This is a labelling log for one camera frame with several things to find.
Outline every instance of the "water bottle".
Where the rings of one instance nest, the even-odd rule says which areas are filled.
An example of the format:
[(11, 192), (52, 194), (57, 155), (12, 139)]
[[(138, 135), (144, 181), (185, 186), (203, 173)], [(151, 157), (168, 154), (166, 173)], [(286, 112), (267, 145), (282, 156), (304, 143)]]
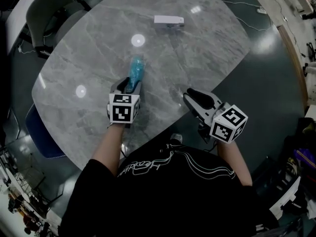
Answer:
[(129, 81), (125, 88), (126, 93), (130, 94), (135, 90), (137, 82), (141, 81), (144, 76), (145, 63), (140, 57), (134, 57), (130, 64)]

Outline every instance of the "gray chair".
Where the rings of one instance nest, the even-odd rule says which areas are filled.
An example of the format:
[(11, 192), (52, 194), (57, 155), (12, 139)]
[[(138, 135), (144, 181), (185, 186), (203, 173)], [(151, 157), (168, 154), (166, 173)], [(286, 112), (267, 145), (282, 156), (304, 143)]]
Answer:
[[(79, 10), (67, 17), (64, 6), (78, 2), (84, 10)], [(47, 59), (54, 47), (70, 30), (70, 28), (81, 18), (91, 7), (84, 0), (34, 0), (26, 13), (27, 27), (30, 30), (32, 44), (38, 56)], [(46, 30), (52, 18), (56, 17), (58, 23), (50, 30)], [(53, 46), (44, 44), (44, 36), (55, 32)]]

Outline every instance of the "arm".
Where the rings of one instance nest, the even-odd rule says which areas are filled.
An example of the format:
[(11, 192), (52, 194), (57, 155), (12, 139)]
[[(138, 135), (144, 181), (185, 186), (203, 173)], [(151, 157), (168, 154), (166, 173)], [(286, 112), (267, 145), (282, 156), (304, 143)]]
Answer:
[(114, 176), (118, 172), (124, 127), (125, 124), (112, 124), (92, 157), (105, 165)]
[(218, 156), (227, 162), (235, 171), (243, 186), (252, 186), (252, 180), (247, 165), (242, 158), (235, 141), (231, 144), (218, 142)]

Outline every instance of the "office chair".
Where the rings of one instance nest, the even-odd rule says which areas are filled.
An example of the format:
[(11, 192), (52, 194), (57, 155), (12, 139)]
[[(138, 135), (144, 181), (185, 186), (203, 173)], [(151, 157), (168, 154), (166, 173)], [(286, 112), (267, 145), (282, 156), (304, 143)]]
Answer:
[(64, 152), (47, 131), (34, 104), (26, 115), (25, 125), (34, 144), (45, 158), (65, 157)]
[(301, 55), (305, 58), (308, 57), (311, 61), (316, 61), (316, 49), (314, 49), (313, 44), (311, 42), (306, 43), (306, 46), (309, 47), (308, 55), (301, 53)]
[[(80, 3), (84, 10), (79, 10), (67, 18), (64, 6), (73, 2)], [(70, 28), (90, 9), (84, 0), (34, 0), (26, 13), (26, 22), (38, 57), (47, 59)], [(53, 29), (45, 31), (53, 17), (57, 17), (59, 23)], [(44, 36), (53, 32), (56, 32), (54, 45), (46, 46)]]

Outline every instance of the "marble table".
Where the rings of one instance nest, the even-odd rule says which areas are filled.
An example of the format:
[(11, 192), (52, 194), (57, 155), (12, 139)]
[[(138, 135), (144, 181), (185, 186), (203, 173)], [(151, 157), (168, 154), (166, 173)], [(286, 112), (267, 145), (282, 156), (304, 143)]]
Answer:
[[(156, 29), (154, 15), (184, 17), (185, 26)], [(103, 0), (59, 42), (32, 96), (53, 139), (83, 169), (109, 124), (110, 87), (128, 75), (133, 56), (146, 65), (141, 109), (123, 137), (130, 152), (188, 111), (188, 87), (212, 91), (248, 51), (247, 34), (221, 0)]]

